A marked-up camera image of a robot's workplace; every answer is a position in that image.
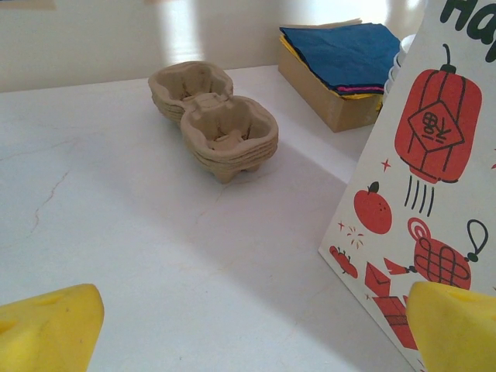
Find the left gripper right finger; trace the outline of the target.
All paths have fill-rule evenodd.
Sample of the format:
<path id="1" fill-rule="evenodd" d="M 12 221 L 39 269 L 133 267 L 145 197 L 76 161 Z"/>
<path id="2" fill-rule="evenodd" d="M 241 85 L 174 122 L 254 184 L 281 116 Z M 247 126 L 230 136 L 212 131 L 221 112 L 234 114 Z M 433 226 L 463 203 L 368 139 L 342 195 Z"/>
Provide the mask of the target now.
<path id="1" fill-rule="evenodd" d="M 427 372 L 496 372 L 496 297 L 417 282 L 406 314 Z"/>

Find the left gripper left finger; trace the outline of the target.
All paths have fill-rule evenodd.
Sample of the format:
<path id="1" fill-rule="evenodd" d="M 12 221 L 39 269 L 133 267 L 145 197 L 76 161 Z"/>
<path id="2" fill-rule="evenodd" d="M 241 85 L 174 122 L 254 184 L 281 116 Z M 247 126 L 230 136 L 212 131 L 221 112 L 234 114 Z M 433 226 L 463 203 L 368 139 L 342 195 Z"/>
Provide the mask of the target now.
<path id="1" fill-rule="evenodd" d="M 0 306 L 0 372 L 87 372 L 104 321 L 93 284 Z"/>

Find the red white paper gift bag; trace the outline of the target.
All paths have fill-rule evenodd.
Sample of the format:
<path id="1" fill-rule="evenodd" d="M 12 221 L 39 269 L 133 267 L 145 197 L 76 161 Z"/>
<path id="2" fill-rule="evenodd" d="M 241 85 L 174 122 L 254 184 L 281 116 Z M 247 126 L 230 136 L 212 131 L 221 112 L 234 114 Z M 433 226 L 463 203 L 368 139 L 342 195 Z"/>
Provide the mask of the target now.
<path id="1" fill-rule="evenodd" d="M 496 295 L 496 0 L 428 0 L 319 253 L 408 372 L 415 282 Z"/>

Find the stack of paper cups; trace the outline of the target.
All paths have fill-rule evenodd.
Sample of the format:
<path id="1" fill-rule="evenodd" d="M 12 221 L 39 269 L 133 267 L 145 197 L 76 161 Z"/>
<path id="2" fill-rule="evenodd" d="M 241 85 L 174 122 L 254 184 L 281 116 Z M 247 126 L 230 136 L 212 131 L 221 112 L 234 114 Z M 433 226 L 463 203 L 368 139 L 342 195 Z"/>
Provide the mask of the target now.
<path id="1" fill-rule="evenodd" d="M 411 44 L 413 43 L 415 39 L 415 34 L 411 34 L 406 36 L 401 42 L 400 42 L 400 49 L 396 53 L 396 55 L 393 58 L 393 65 L 388 71 L 388 79 L 386 80 L 386 83 L 384 84 L 384 94 L 383 94 L 383 99 L 382 103 L 385 103 L 388 94 L 391 91 L 392 85 L 398 76 L 398 73 L 401 69 L 402 64 L 405 61 L 405 58 L 408 54 L 409 48 Z"/>

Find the blue paper napkin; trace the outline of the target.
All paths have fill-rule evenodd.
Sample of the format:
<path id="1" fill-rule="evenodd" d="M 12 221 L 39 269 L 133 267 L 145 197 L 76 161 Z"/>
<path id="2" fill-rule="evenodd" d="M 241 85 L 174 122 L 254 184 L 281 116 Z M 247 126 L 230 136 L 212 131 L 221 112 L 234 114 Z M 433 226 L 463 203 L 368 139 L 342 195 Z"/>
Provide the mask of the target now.
<path id="1" fill-rule="evenodd" d="M 400 40 L 382 24 L 331 29 L 281 27 L 280 31 L 330 89 L 383 85 Z"/>

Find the pink paper napkin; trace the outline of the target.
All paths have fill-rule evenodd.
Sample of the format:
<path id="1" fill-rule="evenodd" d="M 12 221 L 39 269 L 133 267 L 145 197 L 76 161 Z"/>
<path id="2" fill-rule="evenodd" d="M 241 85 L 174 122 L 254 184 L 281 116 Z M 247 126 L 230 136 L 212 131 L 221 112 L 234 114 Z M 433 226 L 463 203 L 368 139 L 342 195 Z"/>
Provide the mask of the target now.
<path id="1" fill-rule="evenodd" d="M 337 86 L 335 92 L 342 96 L 351 95 L 382 95 L 384 93 L 383 85 L 371 86 Z"/>

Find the stack of cardboard cup carriers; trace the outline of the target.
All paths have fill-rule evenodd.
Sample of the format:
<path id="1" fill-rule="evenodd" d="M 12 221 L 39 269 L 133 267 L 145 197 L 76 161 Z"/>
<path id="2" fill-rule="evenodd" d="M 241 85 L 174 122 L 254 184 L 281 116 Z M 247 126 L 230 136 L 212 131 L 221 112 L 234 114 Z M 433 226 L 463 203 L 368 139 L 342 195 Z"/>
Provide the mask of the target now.
<path id="1" fill-rule="evenodd" d="M 222 68 L 174 64 L 152 74 L 148 85 L 158 111 L 177 123 L 190 153 L 223 184 L 258 170 L 277 151 L 276 119 L 259 102 L 235 95 Z"/>

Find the tan napkin box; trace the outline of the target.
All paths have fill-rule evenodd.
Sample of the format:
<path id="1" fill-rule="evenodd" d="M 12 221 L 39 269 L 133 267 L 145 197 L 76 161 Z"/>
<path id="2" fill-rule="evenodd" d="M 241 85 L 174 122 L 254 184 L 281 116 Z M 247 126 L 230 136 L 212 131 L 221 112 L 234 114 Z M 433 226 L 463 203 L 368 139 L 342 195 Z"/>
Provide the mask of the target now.
<path id="1" fill-rule="evenodd" d="M 367 95 L 365 98 L 338 96 L 285 46 L 280 48 L 278 70 L 334 133 L 376 122 L 382 95 Z"/>

